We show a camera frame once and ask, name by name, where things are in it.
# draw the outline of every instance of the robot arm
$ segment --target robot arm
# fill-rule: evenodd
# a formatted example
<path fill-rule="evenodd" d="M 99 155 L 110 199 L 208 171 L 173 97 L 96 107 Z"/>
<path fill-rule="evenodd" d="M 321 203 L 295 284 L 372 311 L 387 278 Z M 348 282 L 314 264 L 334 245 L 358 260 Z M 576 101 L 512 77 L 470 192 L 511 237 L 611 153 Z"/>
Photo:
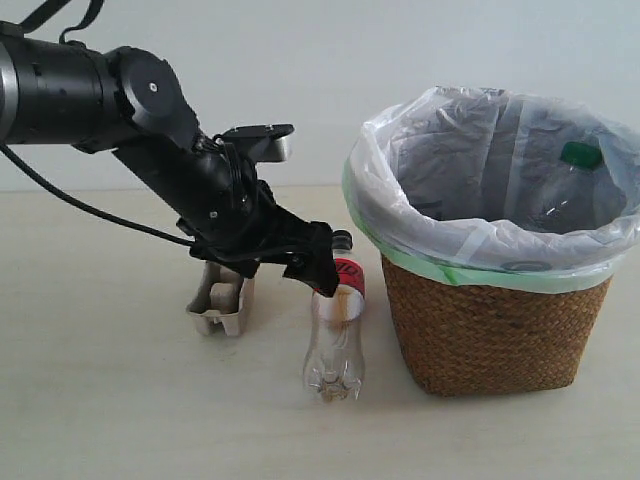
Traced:
<path fill-rule="evenodd" d="M 277 205 L 258 162 L 286 160 L 291 125 L 201 130 L 169 64 L 136 48 L 107 54 L 0 25 L 0 142 L 110 151 L 177 212 L 190 254 L 252 278 L 260 263 L 333 295 L 332 229 Z"/>

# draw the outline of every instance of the white wall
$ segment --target white wall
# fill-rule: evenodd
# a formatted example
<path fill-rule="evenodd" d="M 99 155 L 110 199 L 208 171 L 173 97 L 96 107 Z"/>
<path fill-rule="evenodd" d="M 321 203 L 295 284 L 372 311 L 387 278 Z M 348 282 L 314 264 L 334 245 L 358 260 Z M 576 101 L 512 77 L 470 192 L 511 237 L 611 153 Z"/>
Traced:
<path fill-rule="evenodd" d="M 21 20 L 39 3 L 2 0 L 0 15 Z M 87 3 L 39 35 L 57 38 Z M 274 184 L 337 183 L 360 123 L 433 85 L 562 96 L 640 128 L 637 0 L 107 0 L 77 38 L 165 57 L 211 134 L 293 123 L 293 158 L 260 170 Z M 109 154 L 19 151 L 64 188 L 140 186 Z M 0 190 L 31 188 L 0 160 Z"/>

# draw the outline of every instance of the white table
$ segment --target white table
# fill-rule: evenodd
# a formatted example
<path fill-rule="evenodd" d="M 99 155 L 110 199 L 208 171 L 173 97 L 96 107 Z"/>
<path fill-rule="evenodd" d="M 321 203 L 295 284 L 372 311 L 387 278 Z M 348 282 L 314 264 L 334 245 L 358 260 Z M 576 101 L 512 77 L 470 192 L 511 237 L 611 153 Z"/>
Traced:
<path fill-rule="evenodd" d="M 337 188 L 276 190 L 335 228 Z M 171 229 L 148 192 L 84 193 Z M 0 195 L 0 478 L 640 478 L 640 251 L 617 275 L 569 388 L 442 400 L 404 367 L 377 252 L 364 261 L 360 400 L 318 405 L 300 369 L 309 291 L 262 267 L 238 338 L 202 338 L 185 306 L 202 264 L 183 248 L 40 193 Z"/>

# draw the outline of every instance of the trash bag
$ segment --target trash bag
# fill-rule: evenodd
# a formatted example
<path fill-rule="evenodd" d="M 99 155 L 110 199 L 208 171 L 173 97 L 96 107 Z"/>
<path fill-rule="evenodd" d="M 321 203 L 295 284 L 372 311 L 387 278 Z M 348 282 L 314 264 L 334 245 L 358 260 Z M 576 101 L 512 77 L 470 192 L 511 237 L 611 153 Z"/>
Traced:
<path fill-rule="evenodd" d="M 598 147 L 593 230 L 521 228 L 568 142 Z M 584 290 L 640 235 L 640 134 L 555 98 L 486 88 L 428 90 L 366 121 L 345 163 L 349 212 L 389 260 L 450 285 Z"/>

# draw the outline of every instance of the plastic bottle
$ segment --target plastic bottle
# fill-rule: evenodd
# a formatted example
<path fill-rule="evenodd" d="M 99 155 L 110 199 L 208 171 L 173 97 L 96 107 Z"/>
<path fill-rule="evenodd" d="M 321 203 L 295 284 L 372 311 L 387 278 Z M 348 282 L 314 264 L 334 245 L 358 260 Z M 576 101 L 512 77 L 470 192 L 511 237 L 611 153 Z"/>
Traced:
<path fill-rule="evenodd" d="M 602 152 L 590 145 L 567 143 L 560 165 L 535 192 L 526 208 L 527 216 L 516 221 L 533 232 L 565 234 L 595 230 L 594 171 L 602 165 Z"/>
<path fill-rule="evenodd" d="M 311 342 L 304 361 L 305 387 L 325 402 L 357 399 L 364 381 L 360 317 L 365 305 L 362 267 L 351 249 L 351 234 L 333 234 L 333 252 L 340 284 L 333 297 L 311 297 Z"/>

